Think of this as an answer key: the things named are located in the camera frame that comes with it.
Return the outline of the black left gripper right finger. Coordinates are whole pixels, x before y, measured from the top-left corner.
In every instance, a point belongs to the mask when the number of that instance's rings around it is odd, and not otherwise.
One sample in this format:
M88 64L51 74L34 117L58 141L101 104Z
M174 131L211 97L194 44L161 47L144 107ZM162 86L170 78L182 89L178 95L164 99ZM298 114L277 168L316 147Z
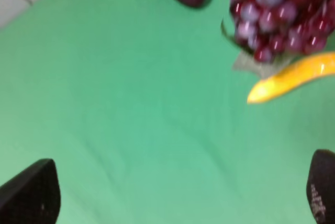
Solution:
M316 223L334 223L334 153L318 149L309 168L306 194Z

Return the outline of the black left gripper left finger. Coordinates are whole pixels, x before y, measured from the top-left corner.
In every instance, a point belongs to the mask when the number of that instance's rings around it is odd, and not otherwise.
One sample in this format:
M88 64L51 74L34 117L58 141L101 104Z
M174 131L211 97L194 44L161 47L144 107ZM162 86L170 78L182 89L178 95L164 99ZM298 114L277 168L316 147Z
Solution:
M40 159L1 186L1 223L54 224L61 192L53 159Z

